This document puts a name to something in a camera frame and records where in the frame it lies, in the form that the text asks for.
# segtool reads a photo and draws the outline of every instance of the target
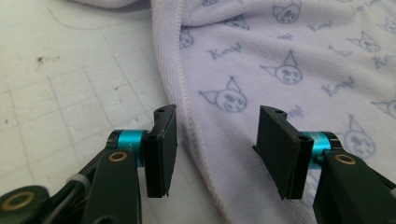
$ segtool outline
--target cartoon cat print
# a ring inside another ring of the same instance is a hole
[[[273,14],[282,24],[293,23],[300,16],[300,7],[301,0],[292,0],[291,4],[285,7],[273,6]]]
[[[248,105],[248,100],[241,92],[241,89],[236,84],[233,77],[227,84],[226,89],[221,91],[199,91],[205,99],[218,109],[229,112],[237,113],[244,110]]]
[[[216,4],[217,2],[218,2],[218,0],[203,0],[202,5],[204,7],[208,7],[208,6],[212,6],[212,5]]]
[[[248,30],[249,27],[245,22],[244,16],[239,15],[237,17],[234,17],[230,20],[227,20],[224,22],[225,25],[231,26],[233,28],[241,29],[241,30]]]
[[[329,45],[328,50],[332,50],[334,53],[341,55],[341,56],[349,56],[353,53],[352,50],[335,49],[332,45]]]
[[[289,55],[282,65],[279,67],[263,66],[261,68],[274,77],[277,77],[286,85],[293,85],[303,80],[303,73],[298,69],[297,62],[293,57],[293,51],[289,51]]]
[[[359,123],[349,116],[349,130],[344,136],[345,148],[361,159],[367,159],[375,154],[375,142],[365,133]]]
[[[396,35],[396,22],[390,21],[388,18],[385,18],[385,24],[377,24],[377,26],[391,34]]]
[[[361,47],[362,49],[368,52],[378,52],[381,50],[379,44],[373,40],[372,37],[361,31],[361,38],[360,39],[347,39],[352,42],[354,45]]]
[[[376,105],[384,113],[396,119],[396,94],[394,100],[387,102],[372,102],[372,104]]]
[[[194,43],[194,39],[190,35],[190,30],[186,26],[180,28],[179,48],[185,49]]]

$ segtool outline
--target white cloth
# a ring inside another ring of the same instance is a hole
[[[256,143],[260,105],[336,133],[396,182],[396,1],[153,0],[163,86],[232,223],[315,223],[319,171],[281,201]]]

